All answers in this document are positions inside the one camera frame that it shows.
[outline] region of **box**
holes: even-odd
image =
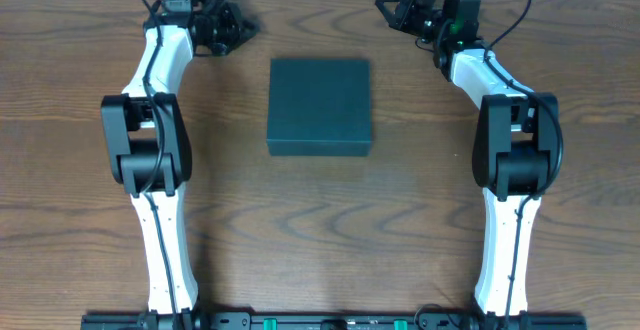
[[[271,155],[367,156],[371,132],[368,61],[271,61],[267,122]]]

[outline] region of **wooden table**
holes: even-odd
[[[256,311],[463,307],[482,262],[477,109],[374,0],[234,0],[262,32],[197,59],[180,105],[194,154],[189,250],[203,303]],[[525,0],[483,0],[492,39]],[[0,0],[0,328],[142,311],[140,226],[109,171],[99,106],[138,66],[138,0]],[[561,105],[566,162],[536,218],[532,311],[640,321],[640,0],[535,0],[496,48]],[[269,60],[371,61],[367,158],[272,158]]]

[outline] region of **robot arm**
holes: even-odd
[[[539,198],[527,197],[545,186],[556,166],[558,148],[551,116],[557,116],[557,101],[553,95],[539,94],[537,98],[553,114],[539,111],[538,102],[514,88],[533,90],[515,80],[504,81],[513,77],[476,35],[480,0],[445,0],[442,9],[434,9],[434,1],[376,0],[376,5],[391,28],[433,44],[435,66],[480,110],[472,165],[476,183],[483,188],[486,226],[475,302],[483,314],[497,317],[506,315],[510,302],[509,315],[515,316],[527,311],[527,255],[540,206]],[[393,13],[384,6],[387,2],[397,2]],[[513,141],[512,132],[530,133],[532,139]]]
[[[200,10],[194,10],[198,3],[202,4]],[[163,0],[156,2],[153,11],[160,6],[162,14],[150,14],[145,23],[147,45],[133,79],[121,95],[104,98],[102,115],[114,178],[130,194],[142,227],[149,270],[149,311],[168,315],[174,308],[178,313],[191,312],[198,298],[184,225],[184,195],[192,166],[191,147],[177,103],[180,82],[198,45],[209,48],[214,56],[226,55],[255,35],[257,28],[243,20],[237,6],[226,0]],[[156,20],[161,24],[160,31],[155,27]],[[145,91],[147,71],[153,101]],[[130,139],[129,132],[153,128],[158,123],[154,105],[160,107],[162,123],[156,128],[156,139]],[[154,173],[160,149],[164,156],[159,171]],[[152,186],[145,192],[150,177],[154,177]]]

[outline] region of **green connector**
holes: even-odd
[[[278,320],[276,319],[264,319],[262,323],[263,330],[278,330]]]
[[[409,325],[407,325],[407,321],[406,320],[396,320],[393,322],[393,329],[394,330],[408,330],[409,329]]]

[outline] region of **wood grain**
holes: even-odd
[[[187,195],[203,302],[256,311],[462,307],[482,262],[471,175],[477,110],[374,0],[235,0],[258,37],[197,59],[180,105],[194,152]],[[524,0],[483,0],[481,33]],[[0,328],[78,328],[87,310],[141,311],[144,245],[109,172],[102,96],[142,50],[138,0],[0,0]],[[566,162],[535,223],[532,311],[580,311],[592,329],[640,314],[640,0],[535,0],[496,49],[557,95]],[[269,60],[372,66],[371,156],[271,158]]]

